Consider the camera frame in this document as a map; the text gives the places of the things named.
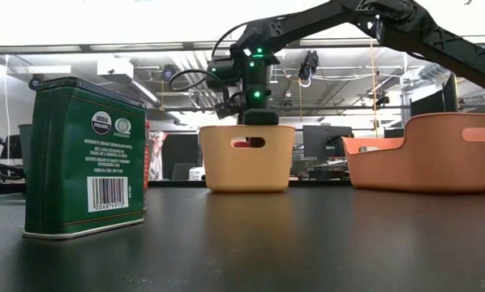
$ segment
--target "desk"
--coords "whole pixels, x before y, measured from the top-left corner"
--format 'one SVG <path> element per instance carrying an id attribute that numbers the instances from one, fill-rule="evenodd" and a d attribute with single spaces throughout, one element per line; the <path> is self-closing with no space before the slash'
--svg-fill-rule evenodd
<path id="1" fill-rule="evenodd" d="M 160 188 L 141 225 L 46 242 L 23 223 L 0 195 L 0 292 L 485 291 L 485 195 Z"/>

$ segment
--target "barcode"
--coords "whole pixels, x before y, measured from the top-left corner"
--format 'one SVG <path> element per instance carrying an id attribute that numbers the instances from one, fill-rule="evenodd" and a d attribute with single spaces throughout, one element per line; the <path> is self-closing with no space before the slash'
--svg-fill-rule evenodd
<path id="1" fill-rule="evenodd" d="M 129 207 L 127 178 L 88 177 L 88 212 Z"/>

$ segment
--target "green tin can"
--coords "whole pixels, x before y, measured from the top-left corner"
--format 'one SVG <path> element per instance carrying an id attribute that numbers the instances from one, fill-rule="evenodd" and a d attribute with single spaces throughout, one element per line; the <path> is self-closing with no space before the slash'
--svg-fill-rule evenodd
<path id="1" fill-rule="evenodd" d="M 68 239 L 143 222 L 145 117 L 143 102 L 81 79 L 39 86 L 24 236 Z"/>

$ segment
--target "black table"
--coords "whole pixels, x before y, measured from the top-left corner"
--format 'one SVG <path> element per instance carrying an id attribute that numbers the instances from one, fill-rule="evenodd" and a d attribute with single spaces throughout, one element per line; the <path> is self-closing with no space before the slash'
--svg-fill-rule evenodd
<path id="1" fill-rule="evenodd" d="M 47 242 L 21 238 L 24 198 L 0 195 L 0 292 L 485 290 L 485 195 L 164 188 L 148 208 Z"/>

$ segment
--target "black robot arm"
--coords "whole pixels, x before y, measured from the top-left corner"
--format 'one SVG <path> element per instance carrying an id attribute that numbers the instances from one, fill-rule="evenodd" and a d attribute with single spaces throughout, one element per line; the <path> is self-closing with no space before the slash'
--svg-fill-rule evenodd
<path id="1" fill-rule="evenodd" d="M 439 27 L 415 1 L 332 0 L 282 19 L 247 24 L 243 35 L 230 46 L 230 56 L 214 58 L 208 65 L 218 77 L 207 76 L 213 90 L 242 81 L 241 102 L 228 100 L 216 106 L 218 116 L 267 109 L 269 68 L 279 63 L 274 53 L 293 41 L 344 23 L 355 25 L 385 47 L 439 63 L 485 88 L 485 49 Z"/>

